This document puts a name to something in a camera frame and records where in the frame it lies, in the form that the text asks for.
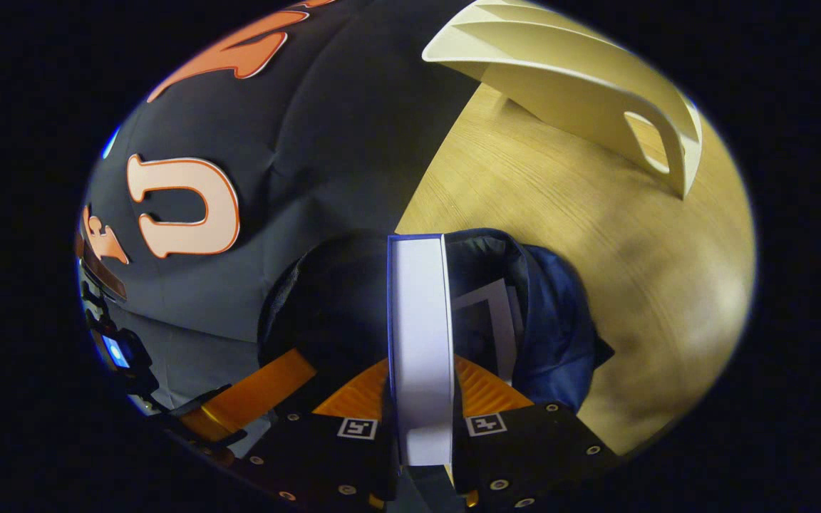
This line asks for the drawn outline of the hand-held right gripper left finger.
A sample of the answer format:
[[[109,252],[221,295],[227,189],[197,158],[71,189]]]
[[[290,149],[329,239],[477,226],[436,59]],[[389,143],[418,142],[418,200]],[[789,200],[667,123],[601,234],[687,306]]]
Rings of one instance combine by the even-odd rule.
[[[272,425],[240,460],[242,480],[294,510],[385,510],[401,476],[388,378],[381,360]]]

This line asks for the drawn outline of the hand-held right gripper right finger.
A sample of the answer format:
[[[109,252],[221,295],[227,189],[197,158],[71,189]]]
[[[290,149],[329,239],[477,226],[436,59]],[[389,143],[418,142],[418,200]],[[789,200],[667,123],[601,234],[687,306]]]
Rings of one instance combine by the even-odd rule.
[[[453,486],[466,510],[537,510],[621,459],[558,400],[534,402],[454,357]]]

